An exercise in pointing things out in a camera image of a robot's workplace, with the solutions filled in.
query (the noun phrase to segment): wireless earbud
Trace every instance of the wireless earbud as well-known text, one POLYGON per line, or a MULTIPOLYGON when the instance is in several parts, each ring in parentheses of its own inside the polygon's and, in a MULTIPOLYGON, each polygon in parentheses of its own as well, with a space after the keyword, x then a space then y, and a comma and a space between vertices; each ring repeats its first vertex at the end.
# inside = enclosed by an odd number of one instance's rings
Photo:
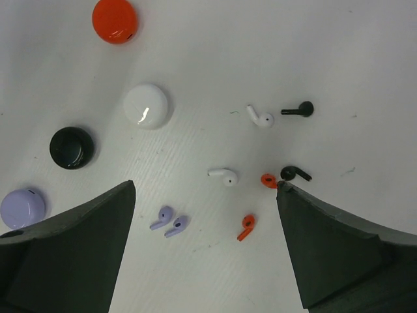
POLYGON ((292 181, 296 174, 304 178, 306 181, 311 181, 313 179, 305 171, 297 168, 296 166, 286 166, 281 170, 281 178, 284 181, 292 181))
POLYGON ((52 160, 66 170, 87 165, 94 155, 94 142, 88 132, 79 127, 65 127, 53 135, 50 142, 52 160))
POLYGON ((245 230, 237 237, 239 241, 245 239, 252 232, 255 227, 255 217, 252 214, 246 215, 242 221, 242 226, 245 230))
POLYGON ((185 215, 182 215, 178 217, 176 220, 174 220, 174 228, 172 230, 169 230, 165 233, 166 238, 170 238, 182 231, 184 231, 188 226, 188 217, 185 215))
POLYGON ((31 189, 15 190, 0 205, 3 222, 13 230, 39 223, 45 217, 45 202, 31 189))
POLYGON ((139 18, 126 0, 100 0, 93 10, 93 27, 110 44, 124 44, 136 34, 139 18))
POLYGON ((160 209, 158 218, 159 222, 152 224, 149 228, 151 230, 157 230, 162 226, 165 226, 169 222, 171 222, 172 218, 174 217, 174 209, 172 207, 163 207, 160 209))
POLYGON ((232 187, 237 185, 239 178, 234 171, 228 170, 226 168, 209 170, 207 172, 208 176, 223 176, 223 184, 227 187, 232 187))
POLYGON ((314 105, 310 101, 304 101, 298 107, 298 109, 281 110, 282 115, 301 115, 303 117, 309 117, 314 112, 314 105))
POLYGON ((269 113, 258 115, 250 104, 246 106, 250 119, 261 128, 270 128, 274 126, 274 117, 269 113))
POLYGON ((275 176, 272 174, 263 174, 261 176, 261 182, 264 186, 271 188, 271 189, 278 189, 275 176))

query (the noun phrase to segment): white surface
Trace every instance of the white surface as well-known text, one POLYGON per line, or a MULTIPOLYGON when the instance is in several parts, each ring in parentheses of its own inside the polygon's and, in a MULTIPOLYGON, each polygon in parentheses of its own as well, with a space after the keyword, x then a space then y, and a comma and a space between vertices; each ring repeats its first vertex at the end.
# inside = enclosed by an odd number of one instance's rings
POLYGON ((168 115, 168 101, 161 89, 146 83, 133 87, 123 100, 127 118, 138 128, 156 129, 168 115))
POLYGON ((284 165, 310 173, 295 183, 318 198, 417 233, 415 0, 133 4, 141 32, 112 46, 91 26, 95 0, 0 3, 0 197, 35 186, 56 215, 136 184, 111 312, 301 312, 275 194, 260 183, 284 165), (175 107, 160 130, 126 123, 122 99, 141 82, 175 107), (279 116, 303 100, 312 117, 279 116), (275 126, 259 129, 247 104, 275 126), (68 125, 98 142, 82 170, 48 153, 68 125), (240 183, 216 184, 212 167, 238 171, 240 183), (165 204, 191 217, 169 239, 149 230, 165 204), (257 225, 239 243, 248 213, 257 225))

